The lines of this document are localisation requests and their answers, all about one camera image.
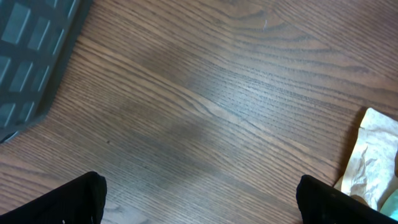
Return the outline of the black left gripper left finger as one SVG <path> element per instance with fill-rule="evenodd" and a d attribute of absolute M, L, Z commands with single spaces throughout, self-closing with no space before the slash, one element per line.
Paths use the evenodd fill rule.
<path fill-rule="evenodd" d="M 106 179 L 96 172 L 87 172 L 1 215 L 1 224 L 100 224 L 106 194 Z"/>

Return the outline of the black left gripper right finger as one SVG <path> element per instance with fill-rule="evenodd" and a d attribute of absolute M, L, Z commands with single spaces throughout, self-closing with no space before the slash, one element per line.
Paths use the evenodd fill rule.
<path fill-rule="evenodd" d="M 303 175 L 296 199 L 303 224 L 397 224 L 311 175 Z"/>

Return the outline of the Pantree snack bag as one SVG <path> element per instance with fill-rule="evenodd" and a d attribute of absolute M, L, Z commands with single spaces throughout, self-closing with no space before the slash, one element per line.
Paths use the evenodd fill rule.
<path fill-rule="evenodd" d="M 397 190 L 397 121 L 368 108 L 335 189 L 379 211 Z"/>

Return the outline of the teal wet wipes pack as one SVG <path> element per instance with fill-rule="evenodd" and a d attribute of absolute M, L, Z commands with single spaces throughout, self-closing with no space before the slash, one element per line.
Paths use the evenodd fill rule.
<path fill-rule="evenodd" d="M 380 212 L 389 218 L 398 221 L 398 190 L 395 190 L 385 201 Z"/>

